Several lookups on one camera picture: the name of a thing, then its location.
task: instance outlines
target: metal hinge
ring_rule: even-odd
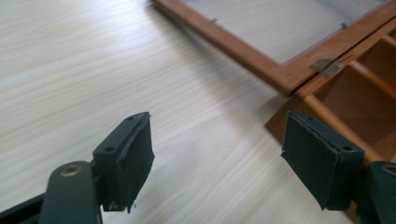
[[[345,66],[340,61],[338,61],[338,59],[324,57],[309,67],[320,75],[332,77]]]

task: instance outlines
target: black plastic part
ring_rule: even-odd
[[[356,224],[378,224],[379,219],[378,217],[372,217],[365,213],[364,211],[360,210],[359,207],[356,210],[355,214],[355,223]]]
[[[388,161],[373,162],[368,182],[380,222],[396,223],[396,164]]]
[[[322,209],[348,209],[350,175],[361,168],[363,150],[319,120],[289,112],[281,156]]]
[[[125,119],[93,152],[92,167],[105,180],[106,195],[99,197],[105,211],[130,212],[153,160],[149,113]]]
[[[352,177],[352,200],[358,205],[356,219],[360,223],[379,223],[375,206],[370,191],[370,182],[368,181],[369,169],[364,166],[358,173]]]
[[[37,223],[43,199],[44,194],[40,194],[0,213],[0,223]]]
[[[91,165],[74,161],[52,172],[41,209],[40,224],[101,223]]]

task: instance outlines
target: metal rivet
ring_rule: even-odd
[[[345,22],[341,22],[341,28],[345,30],[347,28],[347,24]]]
[[[382,169],[391,175],[396,175],[396,165],[384,164]]]
[[[61,176],[71,176],[76,175],[82,171],[82,166],[80,165],[71,165],[68,166],[61,171]]]

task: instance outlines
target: light wood grain surface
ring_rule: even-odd
[[[151,174],[105,223],[349,223],[262,125],[285,99],[150,2],[0,2],[0,211],[149,111]]]

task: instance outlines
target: wooden box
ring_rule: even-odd
[[[265,124],[282,143],[286,112],[321,119],[365,151],[396,162],[396,1],[279,64],[179,0],[153,0],[170,17],[240,63],[287,103]]]

